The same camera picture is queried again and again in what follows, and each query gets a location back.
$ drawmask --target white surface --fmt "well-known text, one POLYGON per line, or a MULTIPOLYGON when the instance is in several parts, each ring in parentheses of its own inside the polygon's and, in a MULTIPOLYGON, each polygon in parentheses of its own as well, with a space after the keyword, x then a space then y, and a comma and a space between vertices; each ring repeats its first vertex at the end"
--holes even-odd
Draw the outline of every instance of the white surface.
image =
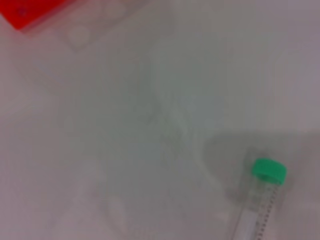
POLYGON ((0 239, 224 239, 252 147, 278 239, 316 239, 319 9, 285 2, 153 0, 77 50, 1 19, 0 239))

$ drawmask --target red box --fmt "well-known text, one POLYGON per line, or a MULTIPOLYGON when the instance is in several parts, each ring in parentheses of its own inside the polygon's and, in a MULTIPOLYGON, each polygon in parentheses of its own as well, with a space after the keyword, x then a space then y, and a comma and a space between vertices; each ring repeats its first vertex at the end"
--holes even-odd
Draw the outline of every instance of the red box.
POLYGON ((0 13, 15 29, 22 29, 68 0, 0 0, 0 13))

